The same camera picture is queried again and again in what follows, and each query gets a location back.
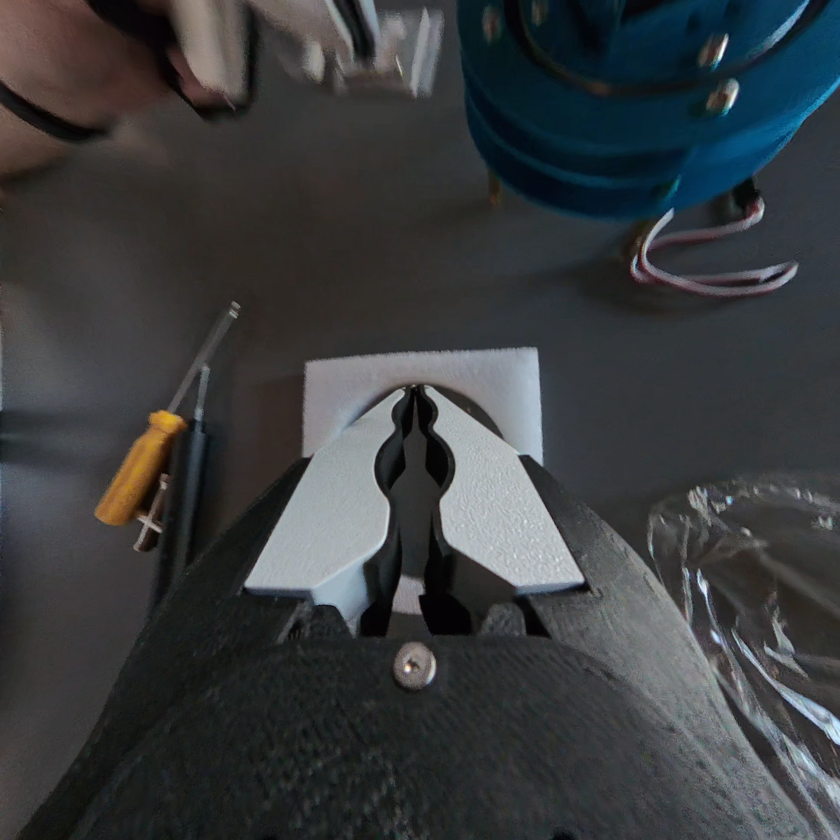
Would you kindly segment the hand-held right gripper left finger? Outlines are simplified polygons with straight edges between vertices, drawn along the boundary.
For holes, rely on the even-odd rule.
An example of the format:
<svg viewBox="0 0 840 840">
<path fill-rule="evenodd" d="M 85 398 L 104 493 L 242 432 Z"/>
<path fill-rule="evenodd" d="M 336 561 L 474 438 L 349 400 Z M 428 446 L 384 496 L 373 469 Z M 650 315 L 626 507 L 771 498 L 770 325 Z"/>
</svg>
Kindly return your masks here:
<svg viewBox="0 0 840 840">
<path fill-rule="evenodd" d="M 412 408 L 412 388 L 397 388 L 310 457 L 245 579 L 247 593 L 333 606 L 359 632 L 398 576 L 389 493 L 405 468 Z"/>
</svg>

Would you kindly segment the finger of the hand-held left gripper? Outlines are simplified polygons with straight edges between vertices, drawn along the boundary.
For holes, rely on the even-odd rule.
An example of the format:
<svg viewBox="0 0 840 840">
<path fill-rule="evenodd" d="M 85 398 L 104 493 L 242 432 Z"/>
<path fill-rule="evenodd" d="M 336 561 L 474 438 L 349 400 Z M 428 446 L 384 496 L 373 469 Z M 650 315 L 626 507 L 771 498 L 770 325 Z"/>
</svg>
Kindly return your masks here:
<svg viewBox="0 0 840 840">
<path fill-rule="evenodd" d="M 357 12 L 355 2 L 259 2 L 259 14 L 300 44 L 305 64 L 330 57 L 354 60 L 359 54 Z"/>
<path fill-rule="evenodd" d="M 360 27 L 358 57 L 361 60 L 373 60 L 382 36 L 375 1 L 358 1 L 358 17 Z"/>
</svg>

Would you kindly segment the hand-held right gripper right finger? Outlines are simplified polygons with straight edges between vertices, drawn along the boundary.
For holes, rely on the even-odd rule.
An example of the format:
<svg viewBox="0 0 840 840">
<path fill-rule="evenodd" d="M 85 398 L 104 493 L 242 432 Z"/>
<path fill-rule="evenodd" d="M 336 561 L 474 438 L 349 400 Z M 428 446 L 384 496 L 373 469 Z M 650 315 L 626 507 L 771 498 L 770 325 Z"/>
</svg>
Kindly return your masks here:
<svg viewBox="0 0 840 840">
<path fill-rule="evenodd" d="M 423 619 L 432 634 L 477 634 L 496 606 L 586 587 L 518 451 L 430 385 L 416 388 L 430 516 Z"/>
</svg>

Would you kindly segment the white foam frame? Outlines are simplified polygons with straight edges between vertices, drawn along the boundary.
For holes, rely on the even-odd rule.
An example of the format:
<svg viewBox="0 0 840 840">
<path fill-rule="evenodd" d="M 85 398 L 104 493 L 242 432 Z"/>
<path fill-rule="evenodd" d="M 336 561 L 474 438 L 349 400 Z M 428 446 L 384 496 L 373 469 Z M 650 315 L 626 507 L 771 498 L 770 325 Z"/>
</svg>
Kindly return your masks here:
<svg viewBox="0 0 840 840">
<path fill-rule="evenodd" d="M 399 538 L 398 576 L 360 621 L 359 632 L 383 636 L 392 616 L 422 615 L 431 513 L 439 489 L 426 469 L 426 440 L 417 421 L 417 387 L 430 385 L 499 434 L 524 464 L 543 456 L 539 356 L 533 348 L 385 353 L 307 362 L 304 374 L 302 466 L 320 447 L 397 388 L 413 390 L 404 437 L 405 468 L 389 498 Z"/>
</svg>

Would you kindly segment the black electric screwdriver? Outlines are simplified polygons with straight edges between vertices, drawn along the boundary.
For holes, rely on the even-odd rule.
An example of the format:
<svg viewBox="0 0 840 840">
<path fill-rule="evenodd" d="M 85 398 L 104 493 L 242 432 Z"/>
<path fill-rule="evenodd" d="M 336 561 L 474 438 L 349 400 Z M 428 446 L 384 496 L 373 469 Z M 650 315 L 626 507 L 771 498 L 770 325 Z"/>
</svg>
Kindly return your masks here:
<svg viewBox="0 0 840 840">
<path fill-rule="evenodd" d="M 191 562 L 196 513 L 201 499 L 207 455 L 204 423 L 211 369 L 204 363 L 198 375 L 193 417 L 175 451 L 175 468 L 167 496 L 158 565 L 155 602 L 161 602 Z"/>
</svg>

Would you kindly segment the yellow handled screwdriver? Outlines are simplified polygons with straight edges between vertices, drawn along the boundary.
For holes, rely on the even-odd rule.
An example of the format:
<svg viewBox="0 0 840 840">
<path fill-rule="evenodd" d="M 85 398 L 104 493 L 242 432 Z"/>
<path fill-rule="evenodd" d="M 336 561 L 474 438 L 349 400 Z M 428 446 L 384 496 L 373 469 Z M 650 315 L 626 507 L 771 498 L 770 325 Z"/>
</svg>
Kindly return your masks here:
<svg viewBox="0 0 840 840">
<path fill-rule="evenodd" d="M 239 313 L 240 305 L 231 301 L 206 336 L 168 406 L 149 415 L 147 428 L 134 441 L 94 511 L 101 523 L 121 527 L 133 518 L 164 467 L 175 439 L 186 430 L 187 423 L 179 410 L 187 393 Z"/>
</svg>

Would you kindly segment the blue toy robot arm base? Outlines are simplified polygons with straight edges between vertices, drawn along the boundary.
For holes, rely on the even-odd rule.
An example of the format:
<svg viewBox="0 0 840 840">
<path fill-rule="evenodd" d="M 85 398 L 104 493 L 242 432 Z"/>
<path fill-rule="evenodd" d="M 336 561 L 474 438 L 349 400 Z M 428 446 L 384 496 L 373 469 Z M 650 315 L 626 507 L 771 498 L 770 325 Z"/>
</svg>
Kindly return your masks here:
<svg viewBox="0 0 840 840">
<path fill-rule="evenodd" d="M 838 86 L 838 2 L 458 2 L 457 26 L 487 168 L 585 217 L 730 191 Z"/>
</svg>

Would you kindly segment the dark grey desk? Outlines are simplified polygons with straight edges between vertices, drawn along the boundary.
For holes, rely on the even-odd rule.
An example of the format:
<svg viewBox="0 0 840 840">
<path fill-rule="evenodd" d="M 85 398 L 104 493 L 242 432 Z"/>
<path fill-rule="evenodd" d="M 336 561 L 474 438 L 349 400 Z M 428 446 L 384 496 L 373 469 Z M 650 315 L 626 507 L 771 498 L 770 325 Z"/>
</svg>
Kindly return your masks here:
<svg viewBox="0 0 840 840">
<path fill-rule="evenodd" d="M 644 551 L 654 502 L 747 474 L 838 474 L 838 93 L 758 177 L 752 231 L 675 270 L 787 260 L 719 303 L 627 277 L 622 223 L 504 192 L 466 127 L 447 17 L 434 95 L 335 97 L 266 40 L 259 97 L 180 101 L 15 182 L 2 200 L 2 838 L 76 758 L 144 625 L 154 557 L 94 509 L 224 306 L 196 543 L 301 451 L 309 360 L 539 351 L 547 469 Z"/>
</svg>

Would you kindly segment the person's left hand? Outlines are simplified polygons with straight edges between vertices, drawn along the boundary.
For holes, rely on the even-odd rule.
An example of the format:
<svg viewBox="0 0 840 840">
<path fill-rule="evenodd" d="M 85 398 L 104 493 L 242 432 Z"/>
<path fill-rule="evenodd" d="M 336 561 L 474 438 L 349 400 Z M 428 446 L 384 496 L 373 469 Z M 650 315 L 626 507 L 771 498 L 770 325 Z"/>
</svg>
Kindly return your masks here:
<svg viewBox="0 0 840 840">
<path fill-rule="evenodd" d="M 2 1 L 1 79 L 26 102 L 86 129 L 174 96 L 149 49 L 86 2 Z"/>
</svg>

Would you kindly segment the metal cross wrench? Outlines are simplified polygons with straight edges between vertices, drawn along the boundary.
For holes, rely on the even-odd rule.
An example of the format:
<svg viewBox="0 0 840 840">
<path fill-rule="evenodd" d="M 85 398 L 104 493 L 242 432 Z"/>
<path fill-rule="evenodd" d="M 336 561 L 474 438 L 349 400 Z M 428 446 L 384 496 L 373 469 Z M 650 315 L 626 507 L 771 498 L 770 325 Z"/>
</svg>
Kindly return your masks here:
<svg viewBox="0 0 840 840">
<path fill-rule="evenodd" d="M 164 530 L 165 509 L 170 494 L 171 480 L 169 474 L 161 473 L 148 509 L 136 513 L 135 518 L 140 523 L 140 532 L 133 544 L 133 551 L 136 553 L 150 552 L 159 542 Z"/>
</svg>

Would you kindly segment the black wrist band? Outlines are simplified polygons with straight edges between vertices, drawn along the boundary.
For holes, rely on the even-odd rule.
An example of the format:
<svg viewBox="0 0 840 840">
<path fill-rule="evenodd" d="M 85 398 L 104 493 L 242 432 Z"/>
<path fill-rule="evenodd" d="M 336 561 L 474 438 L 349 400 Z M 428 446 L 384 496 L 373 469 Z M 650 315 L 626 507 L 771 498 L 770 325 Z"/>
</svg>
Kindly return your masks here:
<svg viewBox="0 0 840 840">
<path fill-rule="evenodd" d="M 54 140 L 69 144 L 84 144 L 106 138 L 112 126 L 87 127 L 69 122 L 20 96 L 1 80 L 1 104 L 18 120 Z"/>
</svg>

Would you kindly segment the crumpled clear plastic wrap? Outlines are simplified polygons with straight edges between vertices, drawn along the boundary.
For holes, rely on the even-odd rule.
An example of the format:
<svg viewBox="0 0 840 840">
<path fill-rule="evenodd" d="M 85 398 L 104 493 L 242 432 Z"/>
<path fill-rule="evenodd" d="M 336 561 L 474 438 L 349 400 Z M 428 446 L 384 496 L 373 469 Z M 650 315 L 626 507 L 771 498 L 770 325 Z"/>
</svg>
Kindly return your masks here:
<svg viewBox="0 0 840 840">
<path fill-rule="evenodd" d="M 736 720 L 816 838 L 839 838 L 838 474 L 695 486 L 647 551 Z"/>
</svg>

